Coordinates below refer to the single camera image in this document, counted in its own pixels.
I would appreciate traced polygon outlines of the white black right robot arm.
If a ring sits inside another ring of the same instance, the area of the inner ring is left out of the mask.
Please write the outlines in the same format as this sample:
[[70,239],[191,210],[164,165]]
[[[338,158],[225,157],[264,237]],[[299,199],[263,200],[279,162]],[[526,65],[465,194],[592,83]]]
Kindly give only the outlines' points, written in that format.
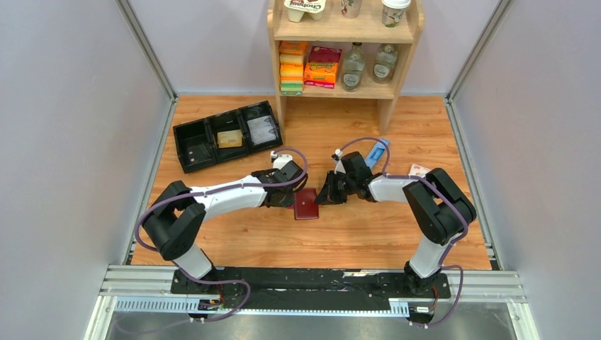
[[432,288],[444,258],[476,219],[473,203],[448,173],[436,168],[422,176],[373,174],[359,152],[334,155],[316,205],[339,205],[356,195],[372,203],[406,203],[417,221],[422,238],[405,264],[403,285],[409,294],[423,296]]

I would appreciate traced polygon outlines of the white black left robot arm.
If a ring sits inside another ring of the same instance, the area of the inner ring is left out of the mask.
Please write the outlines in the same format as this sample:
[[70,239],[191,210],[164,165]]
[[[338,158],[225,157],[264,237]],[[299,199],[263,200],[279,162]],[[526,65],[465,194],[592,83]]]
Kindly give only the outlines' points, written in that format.
[[187,274],[198,293],[206,294],[214,289],[217,276],[213,262],[196,244],[202,223],[247,208],[287,208],[306,178],[297,163],[284,160],[274,168],[214,186],[188,187],[175,181],[142,214],[137,228],[150,238],[150,248]]

